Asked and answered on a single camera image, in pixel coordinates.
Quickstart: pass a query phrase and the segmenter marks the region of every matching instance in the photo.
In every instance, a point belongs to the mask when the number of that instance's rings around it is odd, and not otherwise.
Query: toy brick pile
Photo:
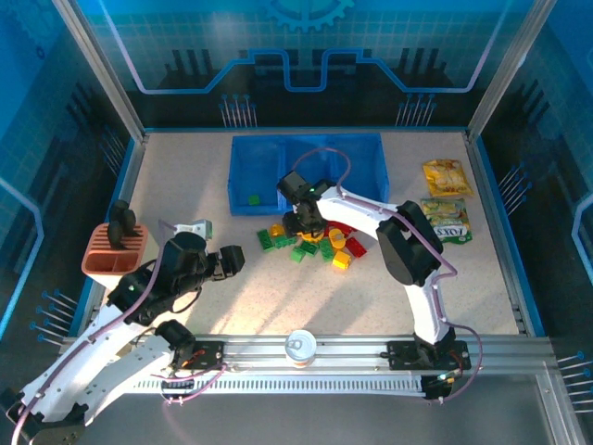
[[[353,232],[356,232],[356,229],[340,222],[329,221],[324,234],[316,238],[303,235],[303,241],[295,246],[298,237],[288,238],[284,228],[280,224],[274,224],[270,230],[260,230],[258,239],[264,252],[294,246],[290,258],[300,263],[305,256],[314,257],[320,251],[324,262],[331,262],[335,267],[345,270],[352,262],[352,257],[360,258],[367,253],[362,244],[354,236],[350,236]]]

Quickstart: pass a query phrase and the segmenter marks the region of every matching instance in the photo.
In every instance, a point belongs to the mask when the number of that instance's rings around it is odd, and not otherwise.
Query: red lego brick
[[[346,240],[346,248],[350,251],[352,255],[356,258],[360,258],[365,253],[367,253],[367,249],[362,246],[361,243],[356,238],[349,238]]]
[[[353,229],[349,225],[342,224],[338,221],[329,221],[327,223],[327,226],[335,227],[336,229],[340,229],[346,238],[348,238],[352,232],[356,232],[356,229]]]

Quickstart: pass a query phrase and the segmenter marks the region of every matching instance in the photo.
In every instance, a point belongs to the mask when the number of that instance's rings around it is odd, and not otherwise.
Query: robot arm
[[[360,197],[322,180],[311,185],[296,172],[289,172],[278,184],[279,191],[293,204],[294,211],[283,217],[289,235],[322,233],[328,221],[349,225],[379,241],[385,266],[406,288],[414,316],[414,336],[428,364],[448,353],[455,332],[444,322],[436,307],[433,278],[440,263],[393,213],[410,222],[440,253],[443,246],[421,209],[411,201],[401,206]],[[440,289],[436,289],[440,308]]]
[[[241,271],[245,259],[240,247],[227,246],[208,254],[203,237],[208,235],[198,233],[177,227],[175,237],[163,248],[154,285],[122,323],[101,329],[131,309],[145,293],[152,275],[150,263],[120,279],[107,306],[45,373],[19,394],[10,389],[0,394],[0,408],[14,423],[26,413],[20,432],[28,443],[74,443],[84,426],[137,381],[139,374],[159,373],[171,363],[181,367],[192,358],[194,336],[178,322],[169,321],[161,324],[143,347],[109,364],[161,313],[170,311],[177,298],[199,292],[207,281],[224,280]],[[45,388],[42,394],[38,394],[40,388]]]

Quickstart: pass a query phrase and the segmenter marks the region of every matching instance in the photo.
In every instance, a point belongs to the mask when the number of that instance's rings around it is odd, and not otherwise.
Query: yellow lego brick
[[[275,224],[270,228],[271,236],[284,235],[284,228],[280,224]]]
[[[332,229],[328,235],[334,248],[344,248],[346,245],[346,237],[340,229]]]
[[[321,232],[317,236],[312,236],[311,234],[300,234],[300,237],[303,238],[303,241],[307,241],[308,243],[317,244],[323,239],[323,232]]]
[[[334,256],[333,265],[345,270],[348,268],[351,262],[352,257],[350,257],[347,253],[338,251]]]

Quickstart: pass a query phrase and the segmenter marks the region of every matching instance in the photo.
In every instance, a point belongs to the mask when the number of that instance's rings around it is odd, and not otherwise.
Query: green lego brick
[[[258,239],[264,252],[269,252],[274,249],[274,244],[271,242],[270,234],[267,230],[260,230],[258,232]]]
[[[276,248],[285,248],[286,246],[288,246],[288,240],[286,239],[286,235],[275,236],[274,246]]]
[[[325,237],[319,242],[319,249],[322,252],[323,261],[330,262],[334,259],[334,248],[330,238]]]
[[[251,195],[247,201],[249,201],[249,205],[250,206],[258,206],[259,204],[261,204],[261,202],[259,201],[259,195]]]
[[[317,250],[319,249],[316,244],[312,244],[308,241],[303,241],[303,244],[300,245],[300,248],[305,250],[305,253],[307,253],[307,255],[310,257],[314,257],[317,253]]]
[[[305,258],[305,250],[302,248],[296,247],[290,252],[290,259],[294,262],[301,262],[303,258]]]

